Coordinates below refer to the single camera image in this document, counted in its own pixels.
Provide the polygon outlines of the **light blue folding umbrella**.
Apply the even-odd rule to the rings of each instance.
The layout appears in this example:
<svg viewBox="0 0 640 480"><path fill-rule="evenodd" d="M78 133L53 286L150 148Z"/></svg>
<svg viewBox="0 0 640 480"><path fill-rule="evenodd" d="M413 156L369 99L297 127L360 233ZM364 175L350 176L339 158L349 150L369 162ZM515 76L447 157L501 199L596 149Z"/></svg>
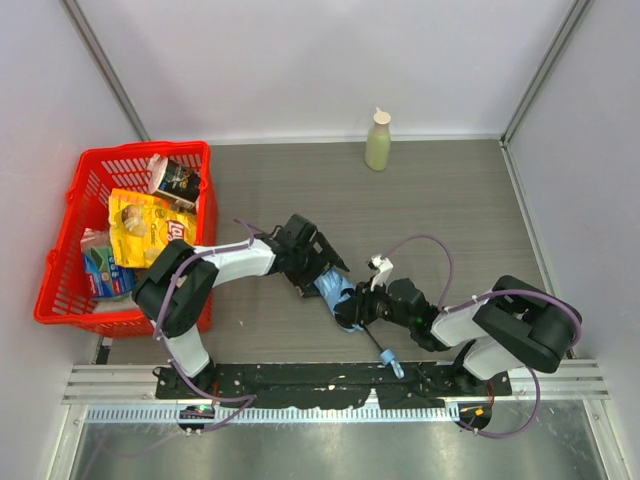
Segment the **light blue folding umbrella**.
<svg viewBox="0 0 640 480"><path fill-rule="evenodd" d="M337 307L354 300L355 286L336 269L330 269L314 281L314 286L327 304L336 323L346 332L364 332L379 351L379 358L384 367L389 366L397 379L403 379L405 372L391 349L384 349L366 326L355 320L345 320L337 311Z"/></svg>

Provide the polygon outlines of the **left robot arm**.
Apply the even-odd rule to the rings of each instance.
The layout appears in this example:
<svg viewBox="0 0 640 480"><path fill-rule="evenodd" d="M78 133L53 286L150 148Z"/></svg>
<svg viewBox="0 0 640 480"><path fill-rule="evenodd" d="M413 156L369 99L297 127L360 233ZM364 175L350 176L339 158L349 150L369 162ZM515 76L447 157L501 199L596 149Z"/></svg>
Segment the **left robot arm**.
<svg viewBox="0 0 640 480"><path fill-rule="evenodd" d="M205 349L197 321L212 290L245 277L284 275L303 297L321 296L330 310L349 287L349 270L317 226L294 214L265 232L250 226L249 237L219 246L170 241L135 286L132 299L153 325L183 384L210 398L215 362Z"/></svg>

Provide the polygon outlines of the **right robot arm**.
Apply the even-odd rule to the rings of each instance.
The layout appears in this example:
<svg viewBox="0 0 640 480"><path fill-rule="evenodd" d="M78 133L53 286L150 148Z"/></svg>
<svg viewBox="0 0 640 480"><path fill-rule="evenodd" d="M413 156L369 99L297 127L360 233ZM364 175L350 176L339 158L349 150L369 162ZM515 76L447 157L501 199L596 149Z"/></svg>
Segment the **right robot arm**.
<svg viewBox="0 0 640 480"><path fill-rule="evenodd" d="M408 279L343 288L331 311L345 329L385 320L408 329L422 349L461 346L450 382L475 393L497 374L519 367L551 374L582 334L582 317L569 304L513 277L456 305L438 307Z"/></svg>

